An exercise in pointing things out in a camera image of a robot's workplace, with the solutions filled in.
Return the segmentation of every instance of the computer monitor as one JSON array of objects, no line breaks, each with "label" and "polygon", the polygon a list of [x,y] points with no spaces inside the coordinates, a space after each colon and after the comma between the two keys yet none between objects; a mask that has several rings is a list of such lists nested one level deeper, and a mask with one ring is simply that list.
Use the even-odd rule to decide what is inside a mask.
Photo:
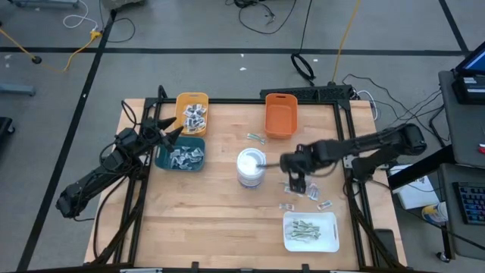
[{"label": "computer monitor", "polygon": [[457,67],[461,75],[485,75],[485,42],[473,51]]}]

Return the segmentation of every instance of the black metal frame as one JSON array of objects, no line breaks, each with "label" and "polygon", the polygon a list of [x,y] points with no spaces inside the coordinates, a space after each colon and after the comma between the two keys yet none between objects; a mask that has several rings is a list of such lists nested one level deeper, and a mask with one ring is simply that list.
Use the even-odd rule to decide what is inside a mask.
[{"label": "black metal frame", "polygon": [[[145,120],[150,116],[150,111],[153,107],[155,107],[155,117],[159,117],[161,113],[161,107],[164,103],[175,103],[176,99],[168,98],[166,93],[164,92],[163,88],[159,87],[158,89],[158,98],[146,98],[145,104],[143,107],[142,113],[142,121]],[[260,104],[263,105],[265,103],[264,99],[209,99],[210,104]],[[343,131],[343,123],[342,117],[340,114],[340,109],[345,112],[346,116],[346,123],[349,129],[349,137],[356,137],[355,135],[355,128],[352,120],[352,113],[350,108],[349,100],[299,100],[300,105],[331,105],[333,106],[333,113],[335,116],[336,122],[336,132],[339,140],[344,140],[344,131]],[[153,158],[153,150],[150,152],[149,160],[147,161],[147,165],[144,167],[142,176],[140,178],[141,185],[139,190],[139,196],[136,201],[135,206],[130,211],[131,203],[133,200],[133,194],[136,186],[136,179],[137,177],[131,177],[130,182],[127,188],[127,194],[125,197],[123,214],[121,216],[120,222],[120,230],[116,233],[114,238],[108,244],[109,247],[106,249],[110,249],[107,251],[107,255],[103,256],[102,259],[97,259],[93,263],[80,266],[80,267],[72,267],[72,268],[53,268],[53,269],[44,269],[44,270],[37,270],[37,271],[30,271],[30,272],[37,272],[37,273],[61,273],[61,272],[119,272],[121,268],[134,268],[135,258],[136,258],[136,251],[139,242],[139,233],[141,228],[141,222],[143,217],[143,209],[145,205],[145,198],[146,192],[148,188],[148,180],[150,169],[152,166],[152,158]],[[353,176],[352,171],[349,169],[344,168],[344,178],[346,182],[346,191],[347,191],[347,198],[349,204],[351,202],[355,202],[354,199],[354,190],[352,186]],[[367,190],[364,184],[358,184],[359,195],[361,197],[361,207],[362,207],[362,214],[364,216],[365,221],[370,226],[372,226],[372,217],[371,217],[371,209],[368,202]],[[126,232],[128,231],[129,227],[133,224],[133,235],[132,240],[130,242],[130,250],[128,255],[128,260],[125,263],[121,262],[121,253],[123,252],[124,247],[124,238]],[[366,272],[388,272],[391,271],[399,271],[399,270],[392,270],[392,269],[385,269],[385,268],[377,268],[377,249],[369,240],[369,247],[371,249],[371,256],[374,266],[368,266],[365,263],[365,255],[364,255],[364,247],[361,240],[361,229],[359,227],[358,220],[354,215],[351,213],[351,225],[352,225],[352,232],[354,236],[355,242],[355,251],[358,260],[358,267],[359,271],[365,270]],[[113,263],[107,264],[108,258],[113,256]],[[193,262],[192,268],[163,268],[163,272],[243,272],[249,269],[243,268],[235,268],[235,269],[214,269],[214,268],[207,268],[207,269],[199,269],[199,263]],[[250,269],[250,272],[330,272],[329,270],[310,270],[309,266],[306,264],[302,265],[302,270],[282,270],[282,269],[273,269],[273,270],[258,270],[258,269]]]},{"label": "black metal frame", "polygon": [[[176,99],[170,99],[166,97],[166,94],[162,95],[162,98],[147,98],[145,99],[145,104],[144,104],[144,109],[143,109],[143,115],[142,119],[146,119],[149,116],[149,112],[153,106],[155,106],[155,117],[159,117],[159,113],[161,112],[161,107],[164,103],[175,103]],[[209,99],[210,104],[264,104],[265,101],[264,99]],[[347,127],[349,129],[349,137],[355,137],[355,128],[352,120],[352,113],[350,109],[350,103],[349,100],[336,100],[336,101],[312,101],[312,100],[300,100],[299,101],[300,105],[332,105],[333,106],[333,113],[335,115],[335,122],[336,122],[336,131],[339,140],[344,140],[344,132],[343,132],[343,126],[342,126],[342,119],[340,115],[340,107],[344,110],[346,114],[346,122],[347,122]],[[139,199],[142,200],[142,205],[139,208],[140,212],[136,217],[136,220],[134,222],[133,226],[133,236],[132,240],[130,243],[130,252],[128,256],[128,264],[134,265],[135,258],[136,258],[136,251],[138,247],[138,241],[139,241],[139,232],[140,232],[140,227],[141,227],[141,221],[142,221],[142,213],[143,213],[143,206],[144,206],[144,200],[146,197],[146,187],[148,186],[148,177],[149,177],[149,172],[150,172],[150,166],[151,166],[151,160],[152,155],[150,156],[150,161],[148,164],[147,169],[145,170],[145,179],[142,180],[142,185],[140,188],[140,194],[139,194]],[[347,188],[347,193],[348,193],[348,198],[349,201],[351,198],[353,198],[354,193],[353,193],[353,187],[352,187],[352,172],[350,170],[345,170],[344,171],[344,176],[345,180],[348,185]],[[130,183],[128,185],[127,189],[127,195],[125,197],[125,203],[124,203],[124,208],[123,208],[123,214],[121,216],[121,223],[120,226],[122,227],[124,224],[126,224],[126,220],[128,219],[128,216],[130,214],[130,207],[131,207],[131,202],[133,199],[133,193],[135,189],[135,180],[130,180]],[[359,184],[359,191],[360,191],[360,196],[361,196],[361,205],[363,208],[363,213],[365,216],[365,219],[367,223],[372,227],[372,217],[371,217],[371,210],[369,207],[369,202],[368,202],[368,196],[367,196],[367,191],[365,188],[364,184]],[[357,260],[358,260],[358,266],[359,268],[364,268],[366,266],[365,264],[365,255],[364,255],[364,250],[362,246],[362,241],[361,241],[361,231],[358,225],[358,222],[352,217],[352,232],[354,234],[354,242],[355,242],[355,250],[357,254]],[[121,262],[121,253],[123,251],[123,243],[121,242],[117,249],[115,250],[114,254],[114,263],[119,263]],[[377,261],[377,250],[375,247],[370,243],[371,247],[371,255],[372,255],[372,260],[373,263],[376,265]],[[175,271],[183,271],[183,268],[164,268],[164,271],[167,271],[168,269],[173,269]]]}]

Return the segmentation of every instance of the white container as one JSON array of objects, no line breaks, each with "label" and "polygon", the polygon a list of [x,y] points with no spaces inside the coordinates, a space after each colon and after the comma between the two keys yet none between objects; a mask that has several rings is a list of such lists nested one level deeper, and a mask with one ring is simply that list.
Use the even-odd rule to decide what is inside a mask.
[{"label": "white container", "polygon": [[437,203],[436,205],[425,206],[421,211],[423,219],[433,224],[441,224],[448,221],[448,211],[446,202]]},{"label": "white container", "polygon": [[256,165],[265,165],[266,155],[258,149],[244,149],[236,161],[237,180],[247,188],[256,188],[264,180],[264,168],[258,168]]},{"label": "white container", "polygon": [[[320,227],[320,237],[318,240],[309,243],[287,239],[286,229],[291,227],[293,220],[303,220],[311,222]],[[301,213],[285,212],[283,216],[283,240],[285,248],[291,252],[325,252],[335,253],[340,248],[339,230],[336,226],[336,217],[333,212],[325,213]]]}]

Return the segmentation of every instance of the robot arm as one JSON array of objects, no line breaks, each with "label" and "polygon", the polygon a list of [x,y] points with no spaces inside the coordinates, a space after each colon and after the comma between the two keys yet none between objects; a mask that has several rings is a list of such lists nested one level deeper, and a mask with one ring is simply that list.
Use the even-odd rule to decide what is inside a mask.
[{"label": "robot arm", "polygon": [[173,152],[173,144],[183,127],[165,133],[176,118],[156,121],[147,118],[141,124],[140,134],[133,128],[123,129],[114,141],[114,151],[102,161],[102,165],[89,172],[76,183],[66,187],[59,196],[55,207],[65,218],[78,216],[86,207],[88,201],[105,188],[122,178],[138,173],[144,163],[139,159],[155,146],[162,144],[165,149]]},{"label": "robot arm", "polygon": [[354,158],[352,170],[354,177],[365,179],[372,175],[375,168],[392,161],[399,155],[420,155],[427,148],[423,134],[414,124],[402,124],[377,133],[356,137],[350,140],[318,140],[308,145],[299,144],[294,153],[282,154],[281,171],[289,174],[292,191],[305,192],[305,174],[336,164],[340,159],[378,149],[367,158]]}]

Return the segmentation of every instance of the orange plastic container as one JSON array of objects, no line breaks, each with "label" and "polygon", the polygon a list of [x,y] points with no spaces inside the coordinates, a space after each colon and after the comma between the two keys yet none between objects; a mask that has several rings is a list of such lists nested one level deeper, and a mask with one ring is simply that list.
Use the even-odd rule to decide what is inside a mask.
[{"label": "orange plastic container", "polygon": [[175,128],[183,126],[187,116],[183,114],[187,105],[202,104],[202,107],[206,109],[205,113],[202,115],[205,118],[205,128],[197,133],[187,132],[187,128],[184,127],[182,134],[192,137],[202,137],[205,135],[208,124],[208,113],[209,113],[209,97],[205,93],[181,93],[177,97],[177,102],[175,103],[175,117],[177,118],[174,122]]},{"label": "orange plastic container", "polygon": [[298,99],[289,94],[266,96],[266,136],[275,139],[289,139],[298,127]]}]

